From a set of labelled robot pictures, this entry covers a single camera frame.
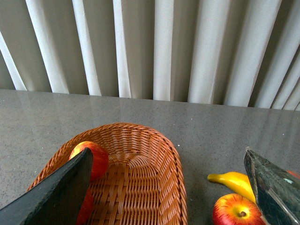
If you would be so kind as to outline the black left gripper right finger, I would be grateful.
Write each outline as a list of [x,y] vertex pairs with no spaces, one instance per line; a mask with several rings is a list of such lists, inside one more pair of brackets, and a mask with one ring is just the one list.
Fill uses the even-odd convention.
[[244,167],[256,205],[269,225],[300,223],[300,179],[246,147]]

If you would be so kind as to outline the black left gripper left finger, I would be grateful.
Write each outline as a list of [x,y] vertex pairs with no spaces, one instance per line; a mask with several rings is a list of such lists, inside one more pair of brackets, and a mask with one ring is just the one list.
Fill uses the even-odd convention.
[[2,225],[74,225],[90,185],[89,148],[0,210]]

